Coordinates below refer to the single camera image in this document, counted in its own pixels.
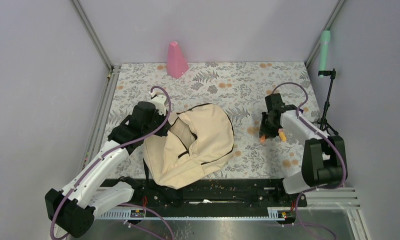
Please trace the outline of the yellow highlighter pen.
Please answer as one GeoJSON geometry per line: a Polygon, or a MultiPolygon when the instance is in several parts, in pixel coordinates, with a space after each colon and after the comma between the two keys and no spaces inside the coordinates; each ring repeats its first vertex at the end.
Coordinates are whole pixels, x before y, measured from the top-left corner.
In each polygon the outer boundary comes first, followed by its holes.
{"type": "Polygon", "coordinates": [[[279,138],[281,139],[282,142],[287,141],[287,137],[286,137],[283,129],[280,128],[278,130],[278,136],[279,136],[279,138]]]}

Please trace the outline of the beige canvas backpack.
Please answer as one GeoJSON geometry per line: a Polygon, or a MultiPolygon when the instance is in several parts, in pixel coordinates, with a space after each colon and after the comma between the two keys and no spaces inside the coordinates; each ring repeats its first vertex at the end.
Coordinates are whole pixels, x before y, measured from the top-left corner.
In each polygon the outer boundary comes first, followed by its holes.
{"type": "Polygon", "coordinates": [[[145,176],[175,190],[221,170],[234,149],[229,115],[218,105],[205,103],[173,112],[166,136],[144,140],[145,176]]]}

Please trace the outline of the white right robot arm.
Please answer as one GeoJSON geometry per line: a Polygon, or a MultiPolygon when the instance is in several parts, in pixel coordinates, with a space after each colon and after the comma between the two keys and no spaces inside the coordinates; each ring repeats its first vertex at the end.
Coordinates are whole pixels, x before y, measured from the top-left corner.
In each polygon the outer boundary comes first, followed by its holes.
{"type": "Polygon", "coordinates": [[[275,138],[281,130],[287,130],[304,146],[300,172],[283,179],[283,187],[274,193],[275,201],[287,206],[294,200],[294,194],[343,185],[347,178],[344,140],[318,129],[296,106],[285,104],[278,93],[266,96],[265,104],[267,111],[262,113],[260,140],[275,138]]]}

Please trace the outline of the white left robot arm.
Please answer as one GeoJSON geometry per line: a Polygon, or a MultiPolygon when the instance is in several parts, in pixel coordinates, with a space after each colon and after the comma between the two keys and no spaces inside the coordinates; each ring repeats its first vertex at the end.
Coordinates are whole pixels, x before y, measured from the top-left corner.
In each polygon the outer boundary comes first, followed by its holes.
{"type": "Polygon", "coordinates": [[[94,159],[71,182],[60,190],[52,188],[46,193],[51,239],[57,239],[55,226],[66,231],[61,239],[67,235],[79,238],[103,213],[122,203],[135,206],[142,201],[142,191],[126,182],[119,182],[102,193],[96,191],[144,139],[167,134],[170,110],[171,103],[166,98],[138,102],[132,113],[112,130],[94,159]]]}

